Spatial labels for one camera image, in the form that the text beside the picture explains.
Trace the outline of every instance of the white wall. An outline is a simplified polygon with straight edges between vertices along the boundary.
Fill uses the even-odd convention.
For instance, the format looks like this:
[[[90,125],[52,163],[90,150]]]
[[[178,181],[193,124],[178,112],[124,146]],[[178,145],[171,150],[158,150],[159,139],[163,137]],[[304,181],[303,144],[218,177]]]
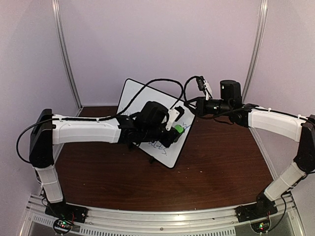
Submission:
[[[117,104],[125,79],[184,82],[204,75],[244,84],[255,39],[256,0],[61,0],[74,79],[83,105]],[[176,85],[154,85],[172,95]],[[196,84],[189,96],[200,94]]]
[[[0,234],[17,235],[21,215],[39,184],[32,167],[15,153],[20,132],[44,108],[75,115],[51,1],[0,2]],[[20,143],[29,153],[29,133]]]
[[[293,114],[315,114],[315,1],[274,0],[246,102]],[[280,174],[298,145],[259,132],[272,164]],[[315,175],[302,181],[293,196],[308,236],[315,232]]]

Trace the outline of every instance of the tilted whiteboard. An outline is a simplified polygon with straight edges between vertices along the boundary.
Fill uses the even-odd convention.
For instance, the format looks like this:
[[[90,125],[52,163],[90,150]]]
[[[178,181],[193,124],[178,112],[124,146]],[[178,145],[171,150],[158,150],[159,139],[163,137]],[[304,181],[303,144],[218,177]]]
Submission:
[[[132,79],[127,79],[123,88],[123,92],[118,104],[117,113],[123,110],[130,100],[136,95],[136,93],[143,87],[142,83],[139,83]],[[136,112],[140,112],[144,105],[148,101],[159,102],[167,108],[170,108],[177,99],[166,93],[163,93],[157,89],[146,87],[143,91],[137,96],[134,102],[126,110],[124,115],[131,115]],[[181,125],[185,132],[181,135],[179,140],[176,143],[173,143],[169,148],[165,148],[160,142],[149,142],[141,143],[139,146],[140,149],[145,151],[148,155],[154,157],[156,160],[164,164],[165,166],[172,168],[175,166],[176,160],[179,157],[187,135],[189,133],[190,127],[194,121],[194,115],[184,106],[183,101],[179,101],[177,106],[184,108],[184,115],[175,122],[176,124]]]

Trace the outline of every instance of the brown wooden tabletop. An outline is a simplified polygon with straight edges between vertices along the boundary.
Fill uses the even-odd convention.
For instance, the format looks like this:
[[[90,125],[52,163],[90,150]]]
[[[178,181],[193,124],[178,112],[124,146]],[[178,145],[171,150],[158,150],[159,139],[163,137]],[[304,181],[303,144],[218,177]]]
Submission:
[[[116,107],[85,107],[82,117]],[[65,144],[57,171],[67,202],[120,210],[173,211],[255,201],[272,177],[251,132],[196,119],[176,166],[169,169],[137,147]]]

